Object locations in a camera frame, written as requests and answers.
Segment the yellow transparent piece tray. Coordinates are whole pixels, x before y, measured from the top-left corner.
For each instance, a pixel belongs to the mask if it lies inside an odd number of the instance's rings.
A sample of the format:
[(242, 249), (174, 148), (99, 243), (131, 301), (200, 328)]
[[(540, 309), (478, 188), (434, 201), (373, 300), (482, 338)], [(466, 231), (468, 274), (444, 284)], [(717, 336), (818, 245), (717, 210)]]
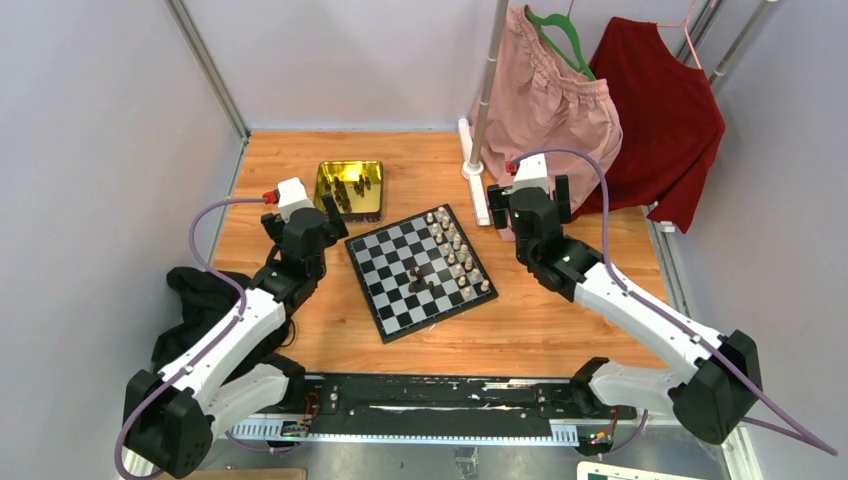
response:
[(348, 224), (378, 224), (384, 211), (384, 164), (378, 160), (325, 161), (317, 168), (314, 203), (325, 212), (330, 195)]

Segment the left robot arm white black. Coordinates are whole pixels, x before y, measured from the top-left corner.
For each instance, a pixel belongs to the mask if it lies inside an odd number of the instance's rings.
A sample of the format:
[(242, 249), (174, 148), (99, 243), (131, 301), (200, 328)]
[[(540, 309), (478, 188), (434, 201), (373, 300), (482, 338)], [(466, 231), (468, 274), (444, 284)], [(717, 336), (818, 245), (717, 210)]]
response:
[(184, 478), (220, 435), (253, 413), (271, 405), (293, 413), (305, 403), (304, 370), (281, 355), (269, 353), (247, 373), (230, 376), (310, 298), (327, 272), (325, 250), (348, 230), (329, 194), (322, 196), (321, 209), (285, 185), (259, 200), (277, 202), (279, 209), (262, 218), (274, 243), (265, 265), (246, 287), (225, 280), (238, 301), (186, 353), (157, 372), (137, 372), (127, 384), (114, 449), (116, 469), (125, 479), (133, 476), (124, 465), (126, 453), (153, 464), (152, 478), (163, 473)]

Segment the black white chess board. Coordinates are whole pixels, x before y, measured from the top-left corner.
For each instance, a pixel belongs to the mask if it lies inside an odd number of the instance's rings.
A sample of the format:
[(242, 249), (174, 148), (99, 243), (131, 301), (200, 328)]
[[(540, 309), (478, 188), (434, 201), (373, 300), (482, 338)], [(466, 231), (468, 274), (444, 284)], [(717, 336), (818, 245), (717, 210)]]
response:
[(448, 204), (348, 239), (345, 247), (383, 343), (498, 297)]

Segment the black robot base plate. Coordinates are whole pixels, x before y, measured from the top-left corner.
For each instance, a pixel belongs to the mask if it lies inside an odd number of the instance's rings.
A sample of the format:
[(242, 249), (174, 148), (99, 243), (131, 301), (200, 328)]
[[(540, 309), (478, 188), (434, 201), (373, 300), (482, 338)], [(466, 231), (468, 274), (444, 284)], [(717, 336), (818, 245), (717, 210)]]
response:
[(600, 446), (632, 407), (602, 406), (567, 378), (315, 373), (269, 408), (275, 438), (497, 446)]

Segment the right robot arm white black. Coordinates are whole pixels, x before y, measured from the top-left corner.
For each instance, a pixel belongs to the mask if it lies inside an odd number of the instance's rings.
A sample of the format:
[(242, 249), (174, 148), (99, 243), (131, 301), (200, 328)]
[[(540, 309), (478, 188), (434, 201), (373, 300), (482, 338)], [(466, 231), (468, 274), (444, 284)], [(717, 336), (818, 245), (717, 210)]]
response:
[(665, 364), (592, 358), (573, 377), (575, 411), (592, 418), (627, 406), (672, 415), (696, 438), (723, 443), (758, 400), (755, 341), (701, 325), (627, 281), (600, 251), (564, 234), (560, 207), (543, 188), (491, 185), (487, 200), (495, 225), (513, 231), (517, 261), (540, 285), (612, 321)]

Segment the dark chess piece cluster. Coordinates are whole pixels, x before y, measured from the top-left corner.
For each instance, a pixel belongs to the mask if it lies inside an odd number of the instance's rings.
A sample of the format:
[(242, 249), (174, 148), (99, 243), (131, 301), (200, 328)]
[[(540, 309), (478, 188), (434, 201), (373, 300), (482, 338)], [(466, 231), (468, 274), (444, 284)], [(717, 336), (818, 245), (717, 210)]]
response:
[(435, 271), (429, 265), (414, 267), (410, 269), (410, 283), (408, 284), (408, 292), (410, 294), (417, 294), (421, 292), (433, 293), (435, 291), (434, 274)]

